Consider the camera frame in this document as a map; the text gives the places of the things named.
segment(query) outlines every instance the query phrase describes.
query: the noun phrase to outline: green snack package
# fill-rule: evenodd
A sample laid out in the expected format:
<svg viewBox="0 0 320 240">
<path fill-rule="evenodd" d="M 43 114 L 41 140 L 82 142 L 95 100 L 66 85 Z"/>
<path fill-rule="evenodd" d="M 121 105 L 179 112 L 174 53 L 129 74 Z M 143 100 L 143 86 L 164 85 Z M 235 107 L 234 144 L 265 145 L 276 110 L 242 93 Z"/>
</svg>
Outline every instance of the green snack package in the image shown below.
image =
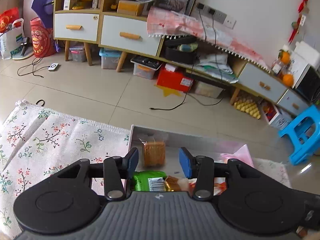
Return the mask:
<svg viewBox="0 0 320 240">
<path fill-rule="evenodd" d="M 132 176 L 133 191 L 165 191 L 163 171 L 135 171 Z"/>
</svg>

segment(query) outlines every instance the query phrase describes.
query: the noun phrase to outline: drawer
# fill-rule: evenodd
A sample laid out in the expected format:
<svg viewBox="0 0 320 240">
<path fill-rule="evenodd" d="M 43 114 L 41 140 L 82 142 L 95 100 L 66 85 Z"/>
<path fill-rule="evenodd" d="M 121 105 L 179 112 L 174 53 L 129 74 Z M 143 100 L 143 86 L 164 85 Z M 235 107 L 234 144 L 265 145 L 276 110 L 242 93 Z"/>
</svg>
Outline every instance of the drawer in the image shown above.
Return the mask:
<svg viewBox="0 0 320 240">
<path fill-rule="evenodd" d="M 287 88 L 261 69 L 247 63 L 239 76 L 239 82 L 257 93 L 277 102 Z"/>
<path fill-rule="evenodd" d="M 97 41 L 99 14 L 57 13 L 54 15 L 55 39 Z"/>
<path fill-rule="evenodd" d="M 305 101 L 303 101 L 291 90 L 287 90 L 287 92 L 279 100 L 278 105 L 296 115 L 301 114 L 309 107 Z"/>
<path fill-rule="evenodd" d="M 110 15 L 103 18 L 101 45 L 156 56 L 159 43 L 160 37 L 149 37 L 147 22 Z"/>
</svg>

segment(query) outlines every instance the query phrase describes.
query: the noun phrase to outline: pink cloth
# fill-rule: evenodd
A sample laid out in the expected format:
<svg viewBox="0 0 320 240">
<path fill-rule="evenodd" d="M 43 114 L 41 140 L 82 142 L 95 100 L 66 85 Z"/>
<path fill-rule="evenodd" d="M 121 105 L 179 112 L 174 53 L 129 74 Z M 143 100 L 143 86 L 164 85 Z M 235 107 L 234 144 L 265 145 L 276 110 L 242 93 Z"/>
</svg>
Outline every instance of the pink cloth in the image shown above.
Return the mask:
<svg viewBox="0 0 320 240">
<path fill-rule="evenodd" d="M 220 154 L 220 156 L 224 162 L 227 162 L 228 159 L 235 158 L 235 159 L 241 160 L 242 162 L 244 162 L 254 168 L 253 162 L 251 159 L 251 155 L 250 155 L 249 149 L 246 144 L 243 145 L 234 154 L 222 153 L 222 154 Z"/>
<path fill-rule="evenodd" d="M 223 30 L 215 27 L 216 33 L 211 26 L 202 26 L 202 22 L 196 18 L 179 14 L 173 11 L 160 9 L 157 7 L 151 7 L 148 20 L 147 31 L 149 35 L 193 35 L 201 40 L 205 40 L 214 44 L 216 37 L 216 45 L 225 49 L 231 50 L 241 56 L 247 57 L 257 64 L 261 64 L 263 67 L 267 67 L 260 54 L 255 52 L 249 46 L 240 42 L 236 37 L 230 33 L 226 33 Z"/>
</svg>

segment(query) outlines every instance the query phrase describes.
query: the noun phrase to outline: white rug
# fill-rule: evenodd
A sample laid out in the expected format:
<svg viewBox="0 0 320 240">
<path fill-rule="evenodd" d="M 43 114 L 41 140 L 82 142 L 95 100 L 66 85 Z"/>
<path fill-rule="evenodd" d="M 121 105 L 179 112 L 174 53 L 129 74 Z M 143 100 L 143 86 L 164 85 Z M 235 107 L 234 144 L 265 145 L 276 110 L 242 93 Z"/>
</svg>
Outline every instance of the white rug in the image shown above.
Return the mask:
<svg viewBox="0 0 320 240">
<path fill-rule="evenodd" d="M 81 158 L 123 157 L 129 143 L 129 130 L 24 100 L 16 105 L 0 127 L 0 229 L 10 237 L 21 232 L 12 211 L 19 194 Z M 103 180 L 93 180 L 92 189 L 103 195 Z"/>
</svg>

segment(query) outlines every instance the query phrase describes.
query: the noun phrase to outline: blue stool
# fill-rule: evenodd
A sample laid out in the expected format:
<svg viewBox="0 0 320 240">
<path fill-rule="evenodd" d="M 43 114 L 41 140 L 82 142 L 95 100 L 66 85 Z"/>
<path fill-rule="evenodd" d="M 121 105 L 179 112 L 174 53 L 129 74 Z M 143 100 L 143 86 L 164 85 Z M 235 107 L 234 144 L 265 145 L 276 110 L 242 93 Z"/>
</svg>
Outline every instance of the blue stool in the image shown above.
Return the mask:
<svg viewBox="0 0 320 240">
<path fill-rule="evenodd" d="M 314 133 L 308 138 L 305 132 L 315 124 Z M 282 137 L 287 134 L 294 146 L 294 152 L 289 156 L 293 165 L 307 160 L 320 147 L 320 113 L 312 105 L 299 114 L 291 123 L 278 132 Z"/>
</svg>

